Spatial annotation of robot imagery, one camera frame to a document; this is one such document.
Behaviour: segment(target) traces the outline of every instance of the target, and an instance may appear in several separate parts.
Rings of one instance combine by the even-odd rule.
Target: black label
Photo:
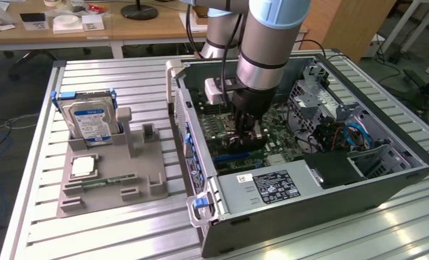
[[[255,176],[253,181],[267,204],[300,196],[287,170]]]

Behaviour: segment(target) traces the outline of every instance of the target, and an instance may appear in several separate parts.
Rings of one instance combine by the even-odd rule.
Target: blue hard drive label
[[[101,142],[111,138],[108,123],[104,122],[104,109],[80,110],[73,114],[84,139],[91,142]]]
[[[287,170],[253,176],[253,181],[267,204],[300,196]]]

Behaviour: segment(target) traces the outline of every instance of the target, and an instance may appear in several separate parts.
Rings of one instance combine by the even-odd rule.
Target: motherboard
[[[248,171],[303,159],[307,152],[295,140],[287,127],[280,105],[273,105],[263,117],[261,128],[268,134],[268,142],[256,151],[229,154],[225,142],[235,135],[235,126],[229,108],[208,105],[203,95],[191,93],[197,111],[203,134],[211,151],[212,160],[220,175]]]

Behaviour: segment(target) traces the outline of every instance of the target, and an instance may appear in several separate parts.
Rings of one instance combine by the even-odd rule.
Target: white box
[[[104,22],[101,15],[84,15],[81,16],[83,29],[85,31],[104,30]]]
[[[84,32],[84,30],[80,22],[76,25],[71,25],[68,27],[56,23],[53,25],[55,34],[69,34],[69,33],[81,33],[81,32]]]
[[[373,56],[375,56],[375,54],[376,54],[377,50],[380,49],[380,46],[383,45],[384,42],[385,42],[385,38],[376,34],[372,38],[371,45],[368,46],[368,49],[367,49],[367,52],[365,52],[363,58],[373,58]]]

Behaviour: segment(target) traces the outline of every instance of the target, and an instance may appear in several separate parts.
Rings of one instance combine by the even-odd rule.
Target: hard drive
[[[116,92],[52,92],[56,105],[71,130],[72,138],[83,138],[88,146],[111,143],[112,134],[121,132],[116,120]]]

